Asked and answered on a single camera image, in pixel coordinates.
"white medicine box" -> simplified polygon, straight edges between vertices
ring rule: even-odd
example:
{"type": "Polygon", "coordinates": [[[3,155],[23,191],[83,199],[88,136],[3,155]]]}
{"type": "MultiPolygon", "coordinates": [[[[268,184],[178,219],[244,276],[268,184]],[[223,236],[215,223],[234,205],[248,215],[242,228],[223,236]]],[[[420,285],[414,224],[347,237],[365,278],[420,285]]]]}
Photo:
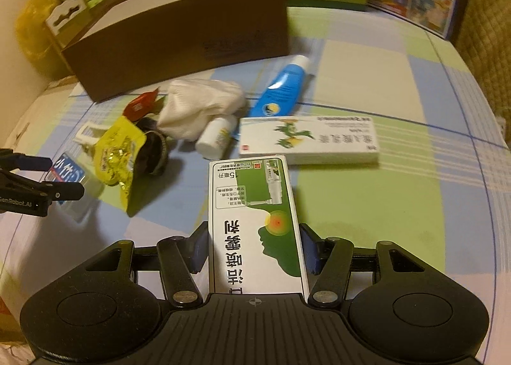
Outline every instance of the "white medicine box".
{"type": "Polygon", "coordinates": [[[210,291],[309,290],[284,156],[210,163],[210,291]]]}
{"type": "Polygon", "coordinates": [[[288,164],[376,163],[379,153],[371,117],[257,117],[240,122],[240,157],[284,154],[288,164]]]}

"yellow plastic bag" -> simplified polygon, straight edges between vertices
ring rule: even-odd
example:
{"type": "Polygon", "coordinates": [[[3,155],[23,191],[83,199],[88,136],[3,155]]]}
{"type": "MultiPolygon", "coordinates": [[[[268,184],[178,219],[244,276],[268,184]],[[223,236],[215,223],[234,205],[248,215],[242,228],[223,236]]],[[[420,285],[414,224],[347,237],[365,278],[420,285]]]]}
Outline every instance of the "yellow plastic bag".
{"type": "Polygon", "coordinates": [[[70,74],[44,24],[59,4],[60,0],[28,0],[14,26],[21,51],[39,73],[52,80],[70,74]]]}
{"type": "Polygon", "coordinates": [[[124,210],[128,209],[135,160],[146,140],[144,132],[120,116],[94,146],[96,176],[106,185],[120,185],[124,210]]]}

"chair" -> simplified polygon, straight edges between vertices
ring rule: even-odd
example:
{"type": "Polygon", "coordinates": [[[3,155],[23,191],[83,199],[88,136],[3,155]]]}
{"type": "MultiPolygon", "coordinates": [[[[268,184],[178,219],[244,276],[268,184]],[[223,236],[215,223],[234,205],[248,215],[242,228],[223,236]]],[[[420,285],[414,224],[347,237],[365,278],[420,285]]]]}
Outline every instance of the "chair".
{"type": "Polygon", "coordinates": [[[511,140],[511,0],[467,0],[451,42],[511,140]]]}

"blue spray bottle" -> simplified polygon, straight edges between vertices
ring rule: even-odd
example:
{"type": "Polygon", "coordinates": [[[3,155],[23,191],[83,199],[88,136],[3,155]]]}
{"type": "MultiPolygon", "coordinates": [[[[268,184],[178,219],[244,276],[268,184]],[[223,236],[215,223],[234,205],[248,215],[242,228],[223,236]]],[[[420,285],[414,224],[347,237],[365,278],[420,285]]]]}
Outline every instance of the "blue spray bottle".
{"type": "Polygon", "coordinates": [[[296,55],[270,83],[247,117],[289,116],[309,70],[310,61],[296,55]]]}

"yellow snack bag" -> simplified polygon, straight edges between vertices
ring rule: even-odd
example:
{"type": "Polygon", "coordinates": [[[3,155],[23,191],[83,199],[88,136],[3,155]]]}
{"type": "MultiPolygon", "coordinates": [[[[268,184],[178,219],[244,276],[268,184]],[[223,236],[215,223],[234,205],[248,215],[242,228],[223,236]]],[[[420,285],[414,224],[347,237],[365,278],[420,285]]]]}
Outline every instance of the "yellow snack bag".
{"type": "Polygon", "coordinates": [[[144,132],[121,116],[95,145],[95,174],[106,185],[119,184],[124,210],[128,208],[135,160],[146,139],[144,132]]]}

